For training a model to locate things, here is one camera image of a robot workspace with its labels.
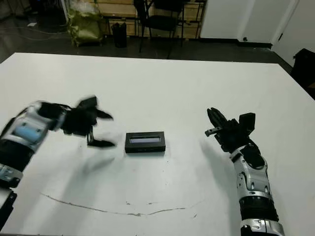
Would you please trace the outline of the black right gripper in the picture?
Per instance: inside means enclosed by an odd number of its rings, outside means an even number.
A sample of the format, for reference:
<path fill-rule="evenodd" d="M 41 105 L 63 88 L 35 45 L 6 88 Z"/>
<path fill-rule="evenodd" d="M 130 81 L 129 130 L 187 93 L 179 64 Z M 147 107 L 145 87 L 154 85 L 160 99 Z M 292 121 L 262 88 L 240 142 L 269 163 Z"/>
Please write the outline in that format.
<path fill-rule="evenodd" d="M 227 120 L 216 108 L 208 108 L 207 115 L 214 128 L 205 131 L 207 137 L 214 135 L 224 152 L 233 152 L 249 143 L 252 127 L 237 121 Z"/>

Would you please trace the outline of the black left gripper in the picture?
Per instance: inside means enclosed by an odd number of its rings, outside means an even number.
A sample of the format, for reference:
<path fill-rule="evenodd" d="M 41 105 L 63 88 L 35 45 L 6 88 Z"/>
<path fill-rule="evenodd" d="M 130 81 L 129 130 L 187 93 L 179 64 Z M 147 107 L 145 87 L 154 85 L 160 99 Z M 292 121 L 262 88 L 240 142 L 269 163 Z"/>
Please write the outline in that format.
<path fill-rule="evenodd" d="M 106 140 L 95 140 L 93 127 L 97 124 L 97 119 L 111 119 L 113 117 L 99 109 L 93 108 L 73 108 L 66 112 L 65 120 L 61 126 L 67 135 L 77 135 L 87 138 L 87 145 L 95 148 L 111 148 L 115 144 Z"/>

